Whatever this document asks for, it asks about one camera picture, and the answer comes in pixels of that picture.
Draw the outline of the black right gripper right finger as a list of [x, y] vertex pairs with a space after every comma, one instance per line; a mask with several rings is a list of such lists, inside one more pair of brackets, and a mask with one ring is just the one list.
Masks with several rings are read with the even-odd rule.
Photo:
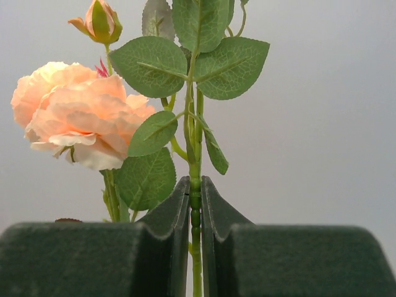
[[357, 226], [256, 225], [202, 179], [206, 296], [394, 296], [381, 245]]

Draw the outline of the pale pink rose stem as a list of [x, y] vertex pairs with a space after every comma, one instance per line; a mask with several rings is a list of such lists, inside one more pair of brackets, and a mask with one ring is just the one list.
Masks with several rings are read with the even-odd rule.
[[189, 167], [194, 296], [202, 296], [201, 166], [229, 164], [204, 119], [204, 100], [230, 100], [261, 74], [270, 45], [233, 33], [233, 1], [147, 1], [142, 36], [94, 69], [49, 62], [18, 80], [14, 121], [34, 150], [103, 175], [113, 222], [134, 222], [176, 184], [173, 154]]

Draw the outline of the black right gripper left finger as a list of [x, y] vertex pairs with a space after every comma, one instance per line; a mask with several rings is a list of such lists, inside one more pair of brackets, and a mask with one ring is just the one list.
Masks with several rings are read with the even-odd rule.
[[1, 235], [2, 296], [184, 296], [189, 179], [136, 223], [18, 223]]

